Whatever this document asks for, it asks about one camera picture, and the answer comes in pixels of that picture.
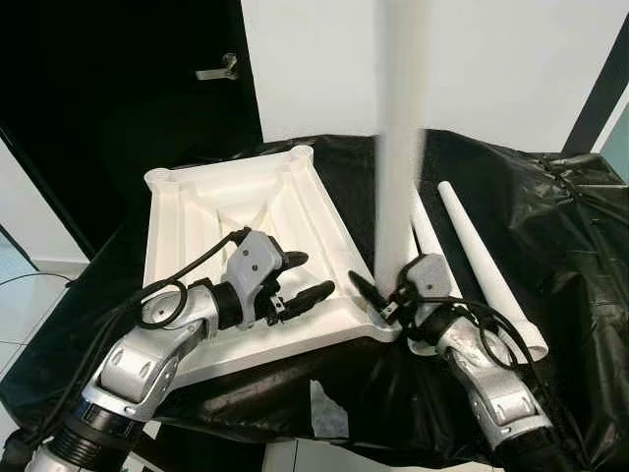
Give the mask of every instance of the black tarp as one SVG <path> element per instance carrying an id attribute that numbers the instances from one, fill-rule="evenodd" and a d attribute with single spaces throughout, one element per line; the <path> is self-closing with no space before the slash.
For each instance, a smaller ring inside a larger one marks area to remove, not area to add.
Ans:
<path id="1" fill-rule="evenodd" d="M 372 266 L 373 138 L 303 138 L 233 158 L 296 144 L 314 147 L 314 166 Z M 198 155 L 186 163 L 211 161 Z M 547 341 L 550 352 L 538 368 L 582 436 L 566 428 L 565 439 L 584 450 L 584 468 L 627 470 L 627 186 L 597 154 L 524 153 L 428 132 L 422 198 L 463 295 L 478 300 L 482 293 L 436 192 L 441 180 L 454 186 Z M 141 286 L 147 221 L 146 193 L 0 383 L 0 397 L 21 426 L 31 428 L 45 414 L 106 309 Z M 391 465 L 488 460 L 463 388 L 445 364 L 413 356 L 403 340 L 357 339 L 191 385 L 171 393 L 157 416 L 237 441 L 312 438 L 311 380 L 347 411 L 350 439 L 343 445 L 358 453 Z"/>

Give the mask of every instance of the floor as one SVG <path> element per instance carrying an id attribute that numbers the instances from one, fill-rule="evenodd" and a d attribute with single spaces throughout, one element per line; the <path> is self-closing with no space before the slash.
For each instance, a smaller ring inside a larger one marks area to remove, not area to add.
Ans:
<path id="1" fill-rule="evenodd" d="M 0 237 L 0 282 L 26 273 L 33 267 Z M 0 380 L 18 359 L 24 346 L 52 312 L 65 293 L 65 280 L 51 276 L 28 277 L 0 286 Z M 155 436 L 158 424 L 151 422 L 146 430 Z M 0 444 L 17 429 L 0 404 Z M 124 465 L 130 472 L 142 471 L 132 457 Z M 386 472 L 428 471 L 418 467 L 391 468 L 324 442 L 288 441 L 270 444 L 266 449 L 263 472 Z M 464 464 L 443 469 L 450 472 L 492 472 L 482 464 Z"/>

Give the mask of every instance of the door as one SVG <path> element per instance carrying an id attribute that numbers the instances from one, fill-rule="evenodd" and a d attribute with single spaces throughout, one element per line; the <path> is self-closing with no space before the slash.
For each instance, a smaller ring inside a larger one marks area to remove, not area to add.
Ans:
<path id="1" fill-rule="evenodd" d="M 148 169 L 261 142 L 239 1 L 11 3 L 2 137 L 89 257 Z M 197 79 L 225 53 L 238 80 Z"/>

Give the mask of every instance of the white tray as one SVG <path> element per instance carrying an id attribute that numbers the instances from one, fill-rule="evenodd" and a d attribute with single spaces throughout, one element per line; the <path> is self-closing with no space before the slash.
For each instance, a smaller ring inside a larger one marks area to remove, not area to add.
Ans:
<path id="1" fill-rule="evenodd" d="M 313 166 L 313 149 L 168 170 L 144 175 L 152 191 L 144 285 L 165 278 L 207 251 L 234 229 L 249 226 L 274 236 L 284 251 L 304 251 L 305 265 L 279 277 L 288 300 L 309 286 L 332 280 L 334 293 L 285 324 L 220 331 L 185 358 L 173 387 L 241 371 L 357 337 L 390 342 L 399 328 L 375 316 L 350 282 L 353 270 L 372 281 L 347 228 Z M 230 245 L 193 270 L 184 282 L 208 277 L 218 283 Z"/>

